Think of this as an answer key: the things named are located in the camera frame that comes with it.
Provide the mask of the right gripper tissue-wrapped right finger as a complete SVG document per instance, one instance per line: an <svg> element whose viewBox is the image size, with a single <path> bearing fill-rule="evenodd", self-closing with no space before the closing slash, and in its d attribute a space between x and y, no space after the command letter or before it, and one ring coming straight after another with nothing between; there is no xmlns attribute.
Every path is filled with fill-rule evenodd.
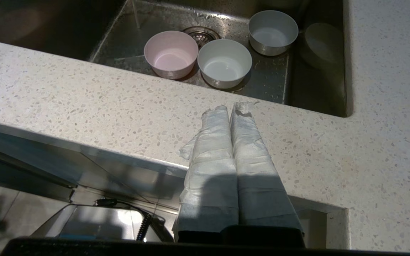
<svg viewBox="0 0 410 256"><path fill-rule="evenodd" d="M230 118L240 223L303 232L298 214L257 128L253 107L253 102L237 102Z"/></svg>

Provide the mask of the right gripper tissue-wrapped left finger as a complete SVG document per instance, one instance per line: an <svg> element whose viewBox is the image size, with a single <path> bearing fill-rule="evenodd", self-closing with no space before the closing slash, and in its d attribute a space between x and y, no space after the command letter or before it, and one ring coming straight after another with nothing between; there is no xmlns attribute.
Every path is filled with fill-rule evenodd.
<svg viewBox="0 0 410 256"><path fill-rule="evenodd" d="M205 111L180 150L189 161L174 231L220 232L239 222L237 170L226 106Z"/></svg>

